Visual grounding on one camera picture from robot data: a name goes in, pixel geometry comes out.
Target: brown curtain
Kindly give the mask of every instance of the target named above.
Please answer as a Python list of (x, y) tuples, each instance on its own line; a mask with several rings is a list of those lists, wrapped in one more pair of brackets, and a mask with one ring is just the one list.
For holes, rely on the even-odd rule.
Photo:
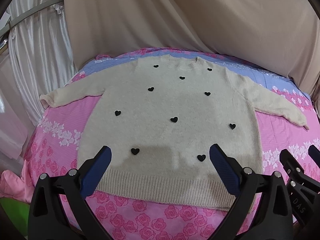
[(310, 95), (316, 89), (320, 24), (307, 0), (64, 2), (78, 69), (97, 54), (174, 47), (239, 57), (292, 77)]

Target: knit sweater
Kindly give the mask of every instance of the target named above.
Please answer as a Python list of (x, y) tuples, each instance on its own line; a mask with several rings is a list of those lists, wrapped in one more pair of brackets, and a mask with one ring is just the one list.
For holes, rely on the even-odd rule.
[(200, 57), (144, 57), (41, 95), (58, 107), (100, 96), (85, 126), (77, 166), (103, 145), (111, 163), (97, 189), (127, 198), (227, 210), (229, 195), (209, 158), (218, 143), (243, 167), (262, 172), (255, 111), (308, 129), (287, 99)]

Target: green surface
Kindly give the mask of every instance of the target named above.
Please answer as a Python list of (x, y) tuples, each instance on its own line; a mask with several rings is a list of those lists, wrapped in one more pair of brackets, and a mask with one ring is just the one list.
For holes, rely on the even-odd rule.
[(23, 236), (28, 234), (28, 216), (30, 206), (12, 198), (0, 198), (0, 204), (14, 226)]

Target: sweater sleeve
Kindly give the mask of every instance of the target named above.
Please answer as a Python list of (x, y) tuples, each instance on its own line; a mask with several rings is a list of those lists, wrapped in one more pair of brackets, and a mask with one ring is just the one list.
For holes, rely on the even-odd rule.
[(44, 108), (58, 107), (86, 96), (100, 96), (108, 87), (126, 82), (130, 74), (134, 72), (136, 65), (137, 61), (132, 61), (93, 73), (46, 95), (40, 95), (40, 102)]
[(262, 87), (249, 77), (239, 75), (227, 68), (225, 68), (225, 74), (234, 89), (248, 100), (256, 111), (283, 116), (289, 122), (309, 130), (305, 115), (286, 98)]

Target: mattress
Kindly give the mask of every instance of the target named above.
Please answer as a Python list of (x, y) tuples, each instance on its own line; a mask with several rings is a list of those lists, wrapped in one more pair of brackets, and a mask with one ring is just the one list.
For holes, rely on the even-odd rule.
[[(319, 168), (308, 156), (308, 148), (311, 144), (317, 148), (320, 146), (320, 125), (310, 97), (299, 91), (290, 79), (259, 69), (249, 62), (217, 54), (172, 48), (146, 48), (116, 58), (98, 55), (70, 82), (76, 82), (100, 70), (136, 60), (138, 57), (164, 54), (184, 58), (200, 56), (238, 74), (249, 76), (256, 83), (295, 104), (305, 114), (310, 126), (309, 131), (289, 123), (283, 117), (256, 112), (262, 144), (263, 173), (270, 175), (278, 170), (285, 176), (285, 180), (288, 179), (279, 162), (280, 151), (287, 148), (304, 168), (305, 173), (320, 181)], [(76, 168), (81, 135), (99, 98), (100, 96), (86, 97), (66, 106), (46, 109), (25, 154), (34, 184), (43, 172), (50, 176), (60, 176), (66, 174), (71, 168)], [(61, 199), (70, 223), (78, 226), (66, 197), (62, 195)], [(248, 229), (259, 200), (258, 197), (240, 232)], [(207, 239), (227, 213), (196, 206), (127, 199), (100, 191), (95, 191), (92, 196), (87, 197), (86, 201), (115, 240)]]

